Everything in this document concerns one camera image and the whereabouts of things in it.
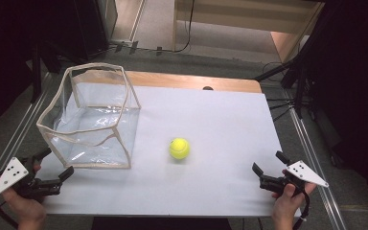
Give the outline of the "white table cover sheet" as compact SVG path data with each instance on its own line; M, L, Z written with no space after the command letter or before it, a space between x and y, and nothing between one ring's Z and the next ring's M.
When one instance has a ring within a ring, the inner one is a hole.
M51 215L130 217L268 217L270 192L259 187L256 163L279 176L281 145L262 93L138 86L142 106L128 170L77 169ZM190 144L170 156L174 138Z

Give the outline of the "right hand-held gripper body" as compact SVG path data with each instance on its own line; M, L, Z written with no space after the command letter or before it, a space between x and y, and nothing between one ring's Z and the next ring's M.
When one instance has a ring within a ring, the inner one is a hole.
M287 184L295 186L295 194L298 195L305 190L307 182L319 185L325 188L329 183L320 177L303 161L286 162L286 173L280 177L265 175L259 170L260 188L281 195Z

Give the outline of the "black metal stand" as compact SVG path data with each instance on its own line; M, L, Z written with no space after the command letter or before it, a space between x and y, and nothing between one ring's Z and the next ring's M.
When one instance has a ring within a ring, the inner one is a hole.
M56 46L49 40L38 41L32 49L32 104L37 101L42 92L41 63L45 64L50 73L58 73L60 71L61 65L57 58Z
M254 78L254 81L264 81L276 74L287 71L281 80L281 86L283 88L291 88L292 85L297 82L296 94L291 106L299 119L303 118L301 110L303 107L303 94L308 78L308 67L305 64L305 60L309 57L310 53L311 48L309 46L305 46L292 60L280 64L267 72L263 72L260 76Z

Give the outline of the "aluminium floor rail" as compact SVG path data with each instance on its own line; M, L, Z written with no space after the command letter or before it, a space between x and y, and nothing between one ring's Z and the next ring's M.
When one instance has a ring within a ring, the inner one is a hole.
M290 116L299 136L305 157L307 158L306 162L316 173L326 180L327 177L324 174L319 158L317 157L316 151L311 143L304 120L299 116L299 113L300 110L297 109L297 105L294 103L290 108ZM323 206L327 212L333 230L347 230L346 223L334 198L332 189L330 187L319 187L318 193L321 197Z
M18 153L29 130L35 127L35 119L57 77L58 74L44 74L42 92L36 101L31 103L29 95L32 93L32 88L28 88L0 118L0 170Z

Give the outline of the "person's left hand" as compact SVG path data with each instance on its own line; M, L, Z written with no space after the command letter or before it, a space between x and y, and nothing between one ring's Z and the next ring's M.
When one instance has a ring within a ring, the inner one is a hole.
M22 197L12 188L4 191L2 197L17 217L17 230L44 230L46 210L39 202Z

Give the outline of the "clear plastic storage bag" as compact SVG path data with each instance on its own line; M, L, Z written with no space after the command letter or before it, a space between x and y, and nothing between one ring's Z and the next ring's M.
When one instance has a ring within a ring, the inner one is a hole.
M36 126L65 167L129 169L140 111L123 67L88 63L65 70Z

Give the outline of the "person's right hand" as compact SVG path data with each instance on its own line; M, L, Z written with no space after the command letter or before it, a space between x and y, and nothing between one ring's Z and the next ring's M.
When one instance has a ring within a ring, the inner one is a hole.
M271 215L275 230L293 230L294 215L305 201L304 194L294 194L295 189L294 185L287 184L281 195L272 194L276 199Z

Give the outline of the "black cabinet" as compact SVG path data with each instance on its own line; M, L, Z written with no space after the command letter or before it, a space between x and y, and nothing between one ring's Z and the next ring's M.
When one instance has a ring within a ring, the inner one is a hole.
M80 56L90 59L109 47L118 12L115 0L74 0L82 45Z

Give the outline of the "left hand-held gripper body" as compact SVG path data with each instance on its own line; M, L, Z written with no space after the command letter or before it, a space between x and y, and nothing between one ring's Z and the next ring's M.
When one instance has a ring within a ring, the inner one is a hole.
M43 181L35 177L35 160L33 158L13 157L0 174L0 195L13 188L25 198L54 196L60 193L61 180Z

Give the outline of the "person's dark clothing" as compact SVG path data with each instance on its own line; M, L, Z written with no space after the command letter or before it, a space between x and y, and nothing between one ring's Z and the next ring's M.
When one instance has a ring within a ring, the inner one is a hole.
M232 230L227 218L94 218L91 230Z

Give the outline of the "yellow tennis ball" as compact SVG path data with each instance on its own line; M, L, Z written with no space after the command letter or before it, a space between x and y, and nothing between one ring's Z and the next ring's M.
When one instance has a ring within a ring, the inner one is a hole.
M190 144L184 138L174 138L169 145L169 153L174 159L184 159L190 153Z

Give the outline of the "light wooden furniture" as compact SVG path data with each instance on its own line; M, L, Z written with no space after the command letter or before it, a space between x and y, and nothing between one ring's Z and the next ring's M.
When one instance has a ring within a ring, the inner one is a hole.
M197 23L269 31L280 61L288 62L324 6L319 0L173 0L172 44L176 22L192 16Z

